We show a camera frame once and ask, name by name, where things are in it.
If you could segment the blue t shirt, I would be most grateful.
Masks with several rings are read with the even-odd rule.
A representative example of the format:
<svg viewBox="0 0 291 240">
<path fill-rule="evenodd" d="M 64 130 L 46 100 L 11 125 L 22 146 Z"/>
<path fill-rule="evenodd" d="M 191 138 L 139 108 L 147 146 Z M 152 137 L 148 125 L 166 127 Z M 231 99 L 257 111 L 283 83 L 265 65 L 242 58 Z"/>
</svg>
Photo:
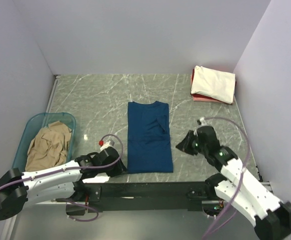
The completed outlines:
<svg viewBox="0 0 291 240">
<path fill-rule="evenodd" d="M 130 174 L 172 173 L 169 105 L 129 102 L 127 106 L 127 170 Z"/>
</svg>

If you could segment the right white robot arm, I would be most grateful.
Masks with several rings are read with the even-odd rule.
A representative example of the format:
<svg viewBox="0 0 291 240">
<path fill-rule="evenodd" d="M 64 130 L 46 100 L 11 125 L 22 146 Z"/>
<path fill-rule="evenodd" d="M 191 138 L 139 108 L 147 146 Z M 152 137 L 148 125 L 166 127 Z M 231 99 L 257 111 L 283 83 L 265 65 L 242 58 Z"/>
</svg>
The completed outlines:
<svg viewBox="0 0 291 240">
<path fill-rule="evenodd" d="M 212 126 L 189 130 L 176 148 L 203 155 L 218 171 L 205 180 L 203 199 L 216 197 L 231 204 L 261 240 L 283 240 L 291 234 L 291 202 L 283 202 L 265 188 L 232 149 L 220 144 Z"/>
</svg>

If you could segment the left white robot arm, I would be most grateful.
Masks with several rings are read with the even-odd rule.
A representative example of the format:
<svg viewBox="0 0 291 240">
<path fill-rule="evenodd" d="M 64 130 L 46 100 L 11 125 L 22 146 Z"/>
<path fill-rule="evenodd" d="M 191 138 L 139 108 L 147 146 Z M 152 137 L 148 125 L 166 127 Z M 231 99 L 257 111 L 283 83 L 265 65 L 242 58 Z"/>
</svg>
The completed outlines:
<svg viewBox="0 0 291 240">
<path fill-rule="evenodd" d="M 8 170 L 0 178 L 0 221 L 17 215 L 25 206 L 53 199 L 79 199 L 85 193 L 83 180 L 100 173 L 113 177 L 123 172 L 122 154 L 109 146 L 45 170 Z"/>
</svg>

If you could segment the folded pink t shirt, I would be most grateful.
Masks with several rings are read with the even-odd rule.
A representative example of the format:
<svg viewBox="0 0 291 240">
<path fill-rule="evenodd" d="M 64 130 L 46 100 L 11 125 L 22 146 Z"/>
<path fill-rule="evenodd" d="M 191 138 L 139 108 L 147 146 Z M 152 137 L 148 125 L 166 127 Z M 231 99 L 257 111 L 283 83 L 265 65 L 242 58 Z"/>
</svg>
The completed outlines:
<svg viewBox="0 0 291 240">
<path fill-rule="evenodd" d="M 192 74 L 191 74 L 191 80 L 190 80 L 190 86 L 192 87 L 193 86 L 193 81 L 194 81 L 194 74 L 195 74 L 195 69 L 193 68 L 192 69 Z M 192 97 L 193 101 L 194 102 L 212 102 L 212 103 L 222 103 L 221 101 L 215 99 L 215 100 L 208 100 L 208 99 L 194 99 Z"/>
</svg>

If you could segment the folded red t shirt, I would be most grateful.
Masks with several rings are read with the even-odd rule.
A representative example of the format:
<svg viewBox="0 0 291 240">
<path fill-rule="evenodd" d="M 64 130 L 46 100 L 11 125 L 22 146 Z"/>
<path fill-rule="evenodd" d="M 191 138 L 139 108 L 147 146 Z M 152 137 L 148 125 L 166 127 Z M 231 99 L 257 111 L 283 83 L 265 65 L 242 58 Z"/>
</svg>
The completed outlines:
<svg viewBox="0 0 291 240">
<path fill-rule="evenodd" d="M 206 100 L 209 100 L 209 101 L 215 101 L 216 100 L 215 98 L 212 98 L 212 97 L 209 97 L 209 96 L 205 96 L 205 95 L 202 95 L 202 94 L 198 94 L 198 93 L 192 93 L 191 96 L 194 99 L 206 99 Z"/>
</svg>

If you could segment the beige t shirt in bin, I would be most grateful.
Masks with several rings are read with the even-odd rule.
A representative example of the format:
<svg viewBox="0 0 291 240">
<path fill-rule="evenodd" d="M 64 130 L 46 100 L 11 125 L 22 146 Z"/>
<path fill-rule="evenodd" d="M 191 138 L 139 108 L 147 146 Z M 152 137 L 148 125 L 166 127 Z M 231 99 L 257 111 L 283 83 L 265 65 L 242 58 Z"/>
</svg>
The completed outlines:
<svg viewBox="0 0 291 240">
<path fill-rule="evenodd" d="M 27 150 L 25 171 L 41 171 L 65 164 L 71 137 L 72 130 L 60 121 L 41 128 Z"/>
</svg>

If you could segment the folded white t shirt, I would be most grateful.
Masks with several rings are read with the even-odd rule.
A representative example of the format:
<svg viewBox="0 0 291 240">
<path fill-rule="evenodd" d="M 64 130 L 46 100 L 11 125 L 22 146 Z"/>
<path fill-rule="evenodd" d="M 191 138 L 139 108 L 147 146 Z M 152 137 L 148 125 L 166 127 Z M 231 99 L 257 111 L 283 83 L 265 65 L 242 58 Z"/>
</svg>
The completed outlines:
<svg viewBox="0 0 291 240">
<path fill-rule="evenodd" d="M 201 94 L 231 105 L 234 102 L 236 75 L 203 66 L 194 67 L 191 94 Z"/>
</svg>

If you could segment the teal plastic bin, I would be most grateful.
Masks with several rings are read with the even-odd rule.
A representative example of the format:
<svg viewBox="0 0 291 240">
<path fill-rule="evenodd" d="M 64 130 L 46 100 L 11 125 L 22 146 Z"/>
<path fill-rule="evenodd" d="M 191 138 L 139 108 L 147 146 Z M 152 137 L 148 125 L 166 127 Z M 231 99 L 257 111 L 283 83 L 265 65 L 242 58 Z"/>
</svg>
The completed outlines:
<svg viewBox="0 0 291 240">
<path fill-rule="evenodd" d="M 71 133 L 69 140 L 69 146 L 67 150 L 65 162 L 69 162 L 73 152 L 74 138 L 76 133 L 76 119 L 75 117 L 67 112 L 58 112 L 58 113 L 47 113 L 42 112 L 34 115 L 25 125 L 19 146 L 17 148 L 15 158 L 12 164 L 13 168 L 18 168 L 21 172 L 25 171 L 27 158 L 28 158 L 28 149 L 30 147 L 31 141 L 38 134 L 40 129 L 47 128 L 49 124 L 60 121 L 65 124 Z"/>
</svg>

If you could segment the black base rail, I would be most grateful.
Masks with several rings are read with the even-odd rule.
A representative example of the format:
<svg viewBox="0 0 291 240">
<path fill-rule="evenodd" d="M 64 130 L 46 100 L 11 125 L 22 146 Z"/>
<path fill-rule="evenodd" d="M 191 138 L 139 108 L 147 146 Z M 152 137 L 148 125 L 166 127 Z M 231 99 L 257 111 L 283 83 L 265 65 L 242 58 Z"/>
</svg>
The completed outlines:
<svg viewBox="0 0 291 240">
<path fill-rule="evenodd" d="M 201 211 L 220 202 L 205 182 L 82 183 L 67 197 L 98 212 L 142 210 Z"/>
</svg>

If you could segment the aluminium frame rail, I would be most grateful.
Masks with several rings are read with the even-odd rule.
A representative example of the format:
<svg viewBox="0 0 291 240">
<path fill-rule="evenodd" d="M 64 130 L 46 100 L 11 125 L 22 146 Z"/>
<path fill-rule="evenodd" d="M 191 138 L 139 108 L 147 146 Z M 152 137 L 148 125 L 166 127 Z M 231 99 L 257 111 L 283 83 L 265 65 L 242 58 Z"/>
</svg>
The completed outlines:
<svg viewBox="0 0 291 240">
<path fill-rule="evenodd" d="M 37 207 L 37 206 L 52 206 L 52 205 L 57 205 L 59 202 L 56 202 L 55 200 L 51 201 L 45 201 L 45 202 L 40 202 L 32 207 Z M 12 232 L 16 223 L 17 215 L 7 219 L 4 223 L 2 233 L 0 235 L 0 240 L 10 240 L 12 236 Z"/>
</svg>

